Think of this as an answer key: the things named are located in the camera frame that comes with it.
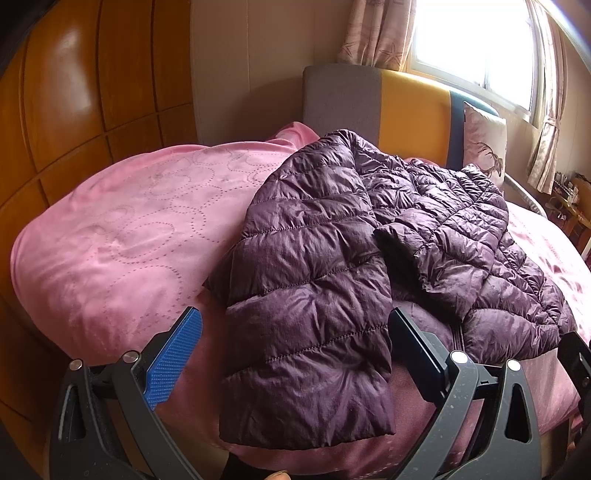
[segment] finger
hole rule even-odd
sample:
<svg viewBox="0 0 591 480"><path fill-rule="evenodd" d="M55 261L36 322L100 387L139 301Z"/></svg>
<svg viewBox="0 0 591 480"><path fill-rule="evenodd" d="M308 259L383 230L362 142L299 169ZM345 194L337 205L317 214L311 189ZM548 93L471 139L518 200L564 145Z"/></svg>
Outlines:
<svg viewBox="0 0 591 480"><path fill-rule="evenodd" d="M290 476L287 474L286 470L282 470L280 472L275 472L269 475L265 480L291 480Z"/></svg>

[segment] window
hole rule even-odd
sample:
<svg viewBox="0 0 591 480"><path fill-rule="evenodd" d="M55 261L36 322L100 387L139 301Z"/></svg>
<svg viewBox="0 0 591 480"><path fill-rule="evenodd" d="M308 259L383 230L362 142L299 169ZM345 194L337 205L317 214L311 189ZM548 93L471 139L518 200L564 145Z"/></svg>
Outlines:
<svg viewBox="0 0 591 480"><path fill-rule="evenodd" d="M411 70L527 120L537 93L536 30L527 0L418 0Z"/></svg>

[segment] ceiling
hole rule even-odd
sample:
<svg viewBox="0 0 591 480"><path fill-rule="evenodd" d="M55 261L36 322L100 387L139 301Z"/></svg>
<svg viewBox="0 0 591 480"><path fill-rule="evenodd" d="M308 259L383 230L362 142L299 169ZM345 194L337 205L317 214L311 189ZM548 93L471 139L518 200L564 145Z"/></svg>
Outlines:
<svg viewBox="0 0 591 480"><path fill-rule="evenodd" d="M591 73L591 0L540 0Z"/></svg>

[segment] metal pin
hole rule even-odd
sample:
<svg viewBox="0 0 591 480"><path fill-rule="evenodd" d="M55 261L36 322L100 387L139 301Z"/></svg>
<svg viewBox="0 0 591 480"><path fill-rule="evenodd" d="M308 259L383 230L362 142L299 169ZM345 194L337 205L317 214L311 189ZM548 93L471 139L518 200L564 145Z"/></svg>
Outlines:
<svg viewBox="0 0 591 480"><path fill-rule="evenodd" d="M507 360L507 366L511 368L514 372L518 372L521 370L521 364L517 360Z"/></svg>
<svg viewBox="0 0 591 480"><path fill-rule="evenodd" d="M130 350L129 352L125 352L123 354L123 361L126 364L134 364L138 361L139 353L135 350Z"/></svg>
<svg viewBox="0 0 591 480"><path fill-rule="evenodd" d="M468 363L468 356L460 350L454 350L452 352L452 360L457 364L466 364Z"/></svg>
<svg viewBox="0 0 591 480"><path fill-rule="evenodd" d="M79 358L72 360L70 362L70 370L72 370L73 372L75 372L76 370L79 370L82 367L82 360L80 360Z"/></svg>

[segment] blue clamp pad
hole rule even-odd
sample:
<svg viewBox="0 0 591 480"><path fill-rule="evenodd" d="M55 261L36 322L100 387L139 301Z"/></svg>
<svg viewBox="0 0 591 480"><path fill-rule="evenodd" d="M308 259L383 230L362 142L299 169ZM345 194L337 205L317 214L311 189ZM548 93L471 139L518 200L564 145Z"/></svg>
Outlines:
<svg viewBox="0 0 591 480"><path fill-rule="evenodd" d="M152 410L168 400L202 331L201 313L191 308L148 368L144 397Z"/></svg>

